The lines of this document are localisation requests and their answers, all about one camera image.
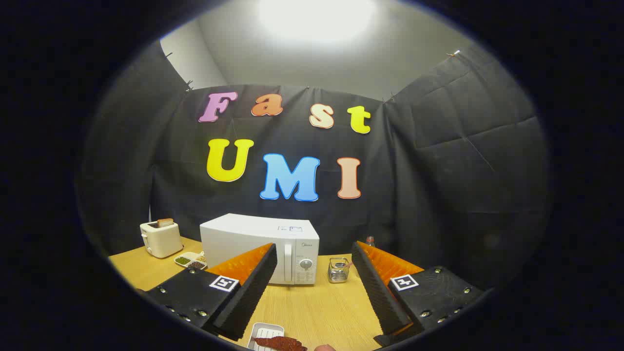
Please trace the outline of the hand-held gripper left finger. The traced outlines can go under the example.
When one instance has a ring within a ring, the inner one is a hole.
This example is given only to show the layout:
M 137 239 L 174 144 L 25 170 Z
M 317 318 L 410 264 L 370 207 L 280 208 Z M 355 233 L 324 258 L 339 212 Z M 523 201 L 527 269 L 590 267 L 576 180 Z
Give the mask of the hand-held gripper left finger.
M 278 264 L 274 243 L 209 270 L 187 267 L 145 292 L 154 306 L 185 324 L 231 340 L 243 337 Z

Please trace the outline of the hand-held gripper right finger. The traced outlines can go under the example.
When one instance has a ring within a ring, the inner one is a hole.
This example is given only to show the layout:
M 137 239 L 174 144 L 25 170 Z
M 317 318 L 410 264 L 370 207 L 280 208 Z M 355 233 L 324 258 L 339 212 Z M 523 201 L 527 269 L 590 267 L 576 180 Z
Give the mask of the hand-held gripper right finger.
M 485 291 L 440 265 L 423 269 L 384 250 L 356 242 L 352 261 L 380 324 L 381 347 L 454 320 Z

